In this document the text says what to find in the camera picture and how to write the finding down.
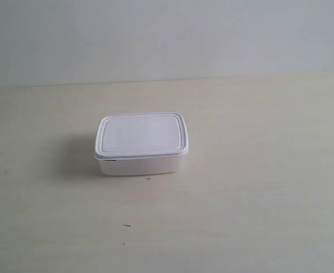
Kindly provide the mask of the white lidded plastic container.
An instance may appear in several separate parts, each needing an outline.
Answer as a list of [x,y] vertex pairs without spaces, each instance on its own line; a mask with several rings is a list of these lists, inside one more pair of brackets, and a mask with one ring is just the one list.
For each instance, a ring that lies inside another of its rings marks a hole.
[[107,176],[180,171],[189,152],[184,118],[178,113],[110,115],[98,126],[94,157]]

